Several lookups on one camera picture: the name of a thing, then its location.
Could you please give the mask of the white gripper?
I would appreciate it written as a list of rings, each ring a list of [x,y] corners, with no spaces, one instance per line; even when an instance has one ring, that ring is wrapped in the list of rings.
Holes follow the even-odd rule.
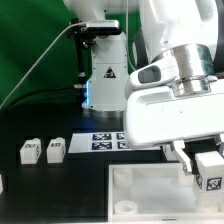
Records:
[[[186,175],[192,163],[184,152],[185,141],[215,136],[224,144],[224,79],[210,78],[210,92],[175,97],[167,80],[143,83],[142,69],[127,82],[129,93],[123,118],[124,134],[131,149],[171,143],[171,152]]]

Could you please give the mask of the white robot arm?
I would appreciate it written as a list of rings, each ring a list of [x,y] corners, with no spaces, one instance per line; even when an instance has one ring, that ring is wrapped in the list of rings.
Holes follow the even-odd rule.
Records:
[[[222,0],[63,0],[91,49],[85,113],[121,116],[132,149],[170,145],[185,172],[186,143],[224,146]]]

